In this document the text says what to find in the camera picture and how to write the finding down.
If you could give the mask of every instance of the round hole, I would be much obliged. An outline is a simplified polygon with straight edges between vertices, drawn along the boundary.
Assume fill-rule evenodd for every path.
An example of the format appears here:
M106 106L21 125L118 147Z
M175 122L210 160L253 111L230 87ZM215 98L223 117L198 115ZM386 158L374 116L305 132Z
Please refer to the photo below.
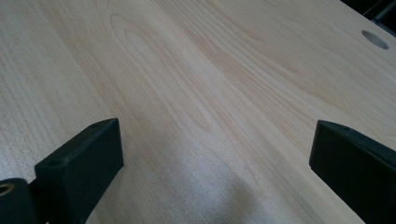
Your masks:
M10 193L15 188L15 185L12 183L6 183L0 185L0 197Z
M57 165L59 165L59 164L61 164L60 161L50 161L50 162L49 162L49 166L57 166Z
M372 44L376 45L377 47L381 49L389 49L389 46L387 43L385 43L384 40L382 40L380 37L377 35L370 33L368 31L361 31L361 33L366 37Z

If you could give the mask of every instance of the black plastic part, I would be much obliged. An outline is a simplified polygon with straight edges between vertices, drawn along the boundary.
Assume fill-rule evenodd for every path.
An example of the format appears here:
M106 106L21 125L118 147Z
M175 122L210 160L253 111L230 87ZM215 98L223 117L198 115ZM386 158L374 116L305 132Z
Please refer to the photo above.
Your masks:
M0 223L38 223L26 180L12 178L0 181Z
M396 152L319 120L309 165L366 223L396 223Z
M49 223L85 223L122 166L117 119L94 123L38 163Z

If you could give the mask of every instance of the desk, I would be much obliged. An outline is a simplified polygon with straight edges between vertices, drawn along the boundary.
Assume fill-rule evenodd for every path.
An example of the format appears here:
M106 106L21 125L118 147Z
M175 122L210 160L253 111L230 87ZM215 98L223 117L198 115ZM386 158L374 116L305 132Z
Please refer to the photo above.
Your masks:
M362 223L308 158L318 119L396 148L395 71L336 0L4 0L0 177L117 117L88 223Z

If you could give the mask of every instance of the wood grain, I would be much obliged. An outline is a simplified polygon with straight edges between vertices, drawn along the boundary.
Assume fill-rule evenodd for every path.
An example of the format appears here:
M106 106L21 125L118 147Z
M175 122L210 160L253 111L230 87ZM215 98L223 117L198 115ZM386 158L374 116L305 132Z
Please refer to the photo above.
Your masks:
M88 223L362 223L308 158L318 119L396 148L395 49L335 0L3 0L0 179L117 117Z

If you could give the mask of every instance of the table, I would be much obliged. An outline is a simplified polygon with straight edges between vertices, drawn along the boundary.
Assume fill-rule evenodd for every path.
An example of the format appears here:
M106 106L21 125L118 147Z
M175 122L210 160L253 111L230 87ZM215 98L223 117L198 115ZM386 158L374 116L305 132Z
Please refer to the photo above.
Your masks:
M362 223L310 149L318 119L396 148L395 71L336 0L3 0L0 179L117 117L88 223Z

